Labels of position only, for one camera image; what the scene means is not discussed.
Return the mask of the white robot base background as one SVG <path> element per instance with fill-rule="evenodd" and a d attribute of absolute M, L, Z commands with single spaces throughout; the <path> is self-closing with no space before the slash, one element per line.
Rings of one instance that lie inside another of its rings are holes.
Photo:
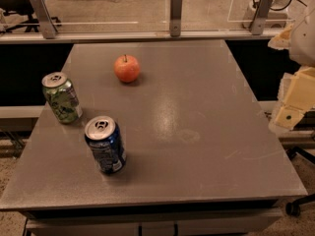
<path fill-rule="evenodd" d="M 285 25 L 285 21 L 288 19 L 287 7 L 290 5 L 291 1 L 292 0 L 273 0 L 267 17 L 268 20 L 272 21 L 269 24 L 270 28 L 275 25 L 278 25 L 280 27 L 283 27 Z M 258 0 L 252 0 L 247 6 L 246 12 L 243 17 L 243 26 L 246 29 L 250 28 L 251 22 L 254 20 L 258 5 Z"/>

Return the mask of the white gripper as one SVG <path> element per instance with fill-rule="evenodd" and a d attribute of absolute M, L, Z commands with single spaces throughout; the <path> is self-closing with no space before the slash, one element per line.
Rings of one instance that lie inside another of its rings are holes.
<path fill-rule="evenodd" d="M 294 25 L 272 37 L 268 46 L 289 49 L 290 59 L 303 65 L 293 75 L 283 74 L 269 122 L 271 131 L 290 131 L 315 106 L 315 8 L 306 7 Z"/>

